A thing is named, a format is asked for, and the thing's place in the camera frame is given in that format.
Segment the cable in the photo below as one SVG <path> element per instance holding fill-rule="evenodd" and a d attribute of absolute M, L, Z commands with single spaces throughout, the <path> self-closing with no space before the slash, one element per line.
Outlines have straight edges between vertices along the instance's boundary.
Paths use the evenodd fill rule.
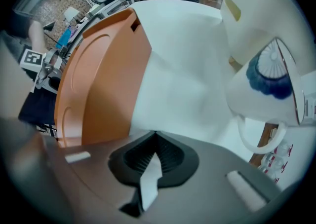
<path fill-rule="evenodd" d="M 66 58 L 66 57 L 70 57 L 71 56 L 71 53 L 69 52 L 63 52 L 64 53 L 64 56 L 62 57 L 62 59 Z"/>
<path fill-rule="evenodd" d="M 61 45 L 59 42 L 57 42 L 55 39 L 53 39 L 52 37 L 50 37 L 48 34 L 46 34 L 45 32 L 44 32 L 44 34 L 45 35 L 47 35 L 50 39 L 52 39 L 55 43 L 57 43 L 59 46 L 63 46 L 63 45 Z"/>
<path fill-rule="evenodd" d="M 67 57 L 71 57 L 71 53 L 67 53 L 67 54 L 70 54 L 70 56 L 64 56 L 62 59 L 65 59 Z"/>
<path fill-rule="evenodd" d="M 124 6 L 125 8 L 127 8 L 126 5 L 124 4 L 123 0 L 120 0 L 120 1 L 121 1 L 121 3 L 123 4 L 123 6 Z"/>

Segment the wooden edge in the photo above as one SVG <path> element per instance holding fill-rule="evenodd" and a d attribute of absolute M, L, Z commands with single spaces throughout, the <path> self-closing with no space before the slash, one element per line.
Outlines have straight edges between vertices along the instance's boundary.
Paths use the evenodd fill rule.
<path fill-rule="evenodd" d="M 270 139 L 270 132 L 271 130 L 278 128 L 278 125 L 274 125 L 274 124 L 268 124 L 266 123 L 260 141 L 258 143 L 258 147 L 262 147 L 264 145 L 268 144 L 268 141 Z M 261 165 L 261 159 L 263 158 L 264 154 L 253 154 L 252 158 L 250 159 L 249 163 L 251 163 L 252 165 L 259 167 Z"/>

